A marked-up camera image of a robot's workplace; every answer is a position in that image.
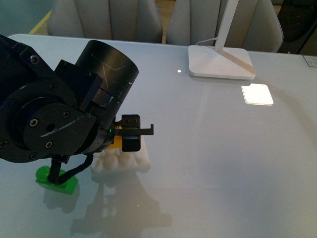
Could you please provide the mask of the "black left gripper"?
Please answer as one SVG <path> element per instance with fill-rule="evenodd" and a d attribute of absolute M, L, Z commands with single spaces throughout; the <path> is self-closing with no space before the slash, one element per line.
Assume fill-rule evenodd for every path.
<path fill-rule="evenodd" d="M 78 153 L 101 152 L 113 143 L 116 135 L 122 136 L 123 152 L 137 152 L 141 149 L 141 136 L 153 134 L 154 125 L 151 124 L 150 128 L 141 128 L 139 115 L 122 115 L 120 121 L 113 120 L 107 129 L 95 126 L 78 149 Z"/>

